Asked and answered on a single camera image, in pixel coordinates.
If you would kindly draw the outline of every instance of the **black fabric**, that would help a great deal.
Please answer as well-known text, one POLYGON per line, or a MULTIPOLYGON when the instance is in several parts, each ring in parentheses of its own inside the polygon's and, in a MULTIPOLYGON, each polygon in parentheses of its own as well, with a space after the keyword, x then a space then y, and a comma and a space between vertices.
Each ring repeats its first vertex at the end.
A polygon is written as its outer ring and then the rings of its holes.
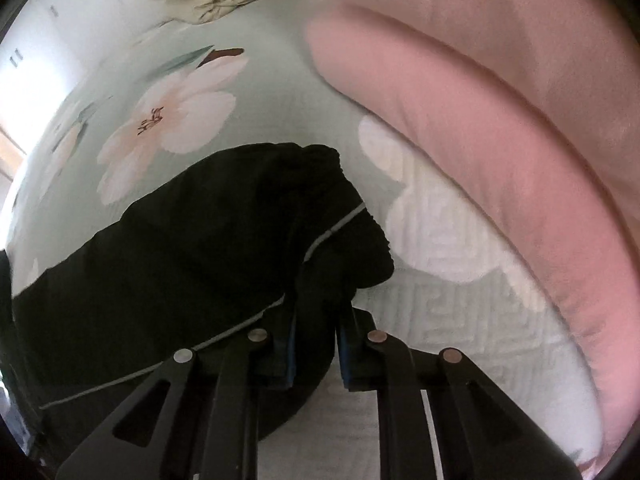
POLYGON ((4 420, 0 418, 0 478, 5 480, 43 480, 22 450, 16 444, 4 420))
MULTIPOLYGON (((235 327, 283 296, 297 313, 296 386, 262 402, 267 434, 304 403, 334 355, 332 316, 393 272, 363 210, 303 259, 362 199, 326 146, 256 144, 215 153, 133 203, 120 221, 13 300, 17 379, 42 406, 116 380, 235 327)), ((41 413, 60 461, 137 385, 41 413)))
POLYGON ((11 264, 3 250, 0 251, 0 336, 11 323, 11 264))

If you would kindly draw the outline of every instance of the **pink pillow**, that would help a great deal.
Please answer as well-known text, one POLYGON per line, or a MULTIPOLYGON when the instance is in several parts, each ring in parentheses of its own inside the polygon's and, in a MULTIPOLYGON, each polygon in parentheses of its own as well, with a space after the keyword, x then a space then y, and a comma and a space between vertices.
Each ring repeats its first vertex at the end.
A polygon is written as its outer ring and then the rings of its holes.
POLYGON ((331 85, 427 152, 520 251, 591 366, 609 456, 640 412, 640 286, 590 174, 507 85, 399 22, 345 7, 308 41, 331 85))
POLYGON ((640 246, 640 48, 609 0, 347 0, 489 68, 592 165, 640 246))

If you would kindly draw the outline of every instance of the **flower pattern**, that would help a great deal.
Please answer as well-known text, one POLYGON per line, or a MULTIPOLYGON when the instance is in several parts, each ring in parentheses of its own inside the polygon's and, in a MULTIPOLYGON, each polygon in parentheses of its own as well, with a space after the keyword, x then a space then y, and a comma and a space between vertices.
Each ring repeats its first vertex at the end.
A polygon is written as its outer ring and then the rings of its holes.
POLYGON ((117 129, 98 154, 107 169, 98 193, 107 205, 122 199, 145 174, 159 150, 190 153, 210 142, 236 106, 220 91, 242 71, 244 54, 224 56, 183 68, 153 84, 135 105, 129 121, 117 129))
POLYGON ((58 124, 52 133, 55 135, 58 131, 63 130, 64 134, 61 137, 54 137, 56 140, 53 142, 47 166, 40 181, 40 199, 44 197, 53 181, 65 168, 84 135, 89 119, 95 114, 97 109, 98 104, 91 103, 78 111, 79 104, 76 103, 75 105, 68 106, 58 120, 58 124))
POLYGON ((33 285, 40 277, 40 266, 38 265, 38 259, 34 258, 31 270, 26 275, 15 276, 12 283, 12 296, 15 297, 20 294, 25 288, 33 285))
POLYGON ((360 121, 358 137, 370 160, 406 186, 386 216, 385 233, 408 266, 457 283, 499 268, 524 306, 549 305, 494 225, 423 153, 373 116, 360 121))

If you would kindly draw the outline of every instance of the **bed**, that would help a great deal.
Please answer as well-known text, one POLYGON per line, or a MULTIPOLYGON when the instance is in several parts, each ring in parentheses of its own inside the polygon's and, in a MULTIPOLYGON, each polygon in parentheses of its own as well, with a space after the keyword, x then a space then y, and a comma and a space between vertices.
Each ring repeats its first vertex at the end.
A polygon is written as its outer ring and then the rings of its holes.
MULTIPOLYGON (((65 100, 5 205, 13 295, 213 152, 325 144, 396 264, 354 306, 413 348, 460 348, 577 464, 589 463, 602 445, 596 391, 558 310, 456 184, 316 73, 304 38, 313 7, 259 0, 213 23, 169 22, 105 60, 65 100)), ((347 393, 335 362, 260 443, 258 460, 265 479, 378 478, 375 395, 347 393)))

